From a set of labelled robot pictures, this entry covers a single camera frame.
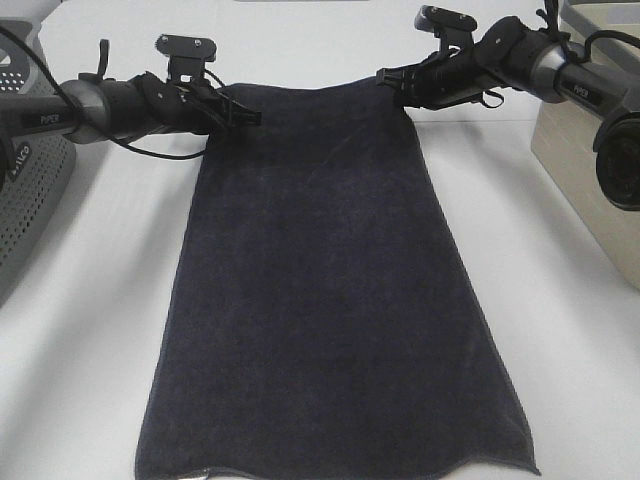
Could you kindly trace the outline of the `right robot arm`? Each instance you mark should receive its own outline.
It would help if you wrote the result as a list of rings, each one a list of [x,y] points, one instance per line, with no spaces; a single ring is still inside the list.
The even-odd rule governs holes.
[[[417,29],[440,41],[423,61],[377,71],[375,81],[394,92],[398,106],[441,110],[481,103],[500,88],[527,92],[547,103],[572,102],[600,121],[592,149],[600,189],[615,207],[639,208],[639,77],[594,62],[599,38],[637,46],[637,38],[603,30],[583,44],[570,42],[548,13],[538,30],[516,16],[498,20],[473,39],[476,23],[457,12],[424,6]]]

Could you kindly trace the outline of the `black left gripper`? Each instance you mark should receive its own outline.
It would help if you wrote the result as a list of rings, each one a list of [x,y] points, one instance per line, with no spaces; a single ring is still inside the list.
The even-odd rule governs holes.
[[[233,99],[224,89],[192,82],[164,82],[150,72],[128,81],[98,84],[105,102],[101,129],[111,136],[165,133],[211,134],[220,127],[260,126],[262,113]]]

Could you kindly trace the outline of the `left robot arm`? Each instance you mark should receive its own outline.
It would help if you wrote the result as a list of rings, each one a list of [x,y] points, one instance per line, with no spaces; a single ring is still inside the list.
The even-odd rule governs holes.
[[[128,81],[83,75],[59,94],[1,97],[1,179],[20,169],[17,145],[62,135],[76,144],[112,141],[127,149],[148,135],[191,133],[224,141],[261,124],[262,114],[209,83],[167,83],[146,72]]]

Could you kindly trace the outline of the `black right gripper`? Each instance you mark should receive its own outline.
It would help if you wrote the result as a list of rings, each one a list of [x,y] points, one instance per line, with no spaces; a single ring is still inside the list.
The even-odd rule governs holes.
[[[417,108],[482,103],[483,95],[495,87],[537,96],[532,73],[541,52],[542,33],[507,16],[472,46],[439,51],[413,66],[381,68],[375,83],[390,88],[395,103]]]

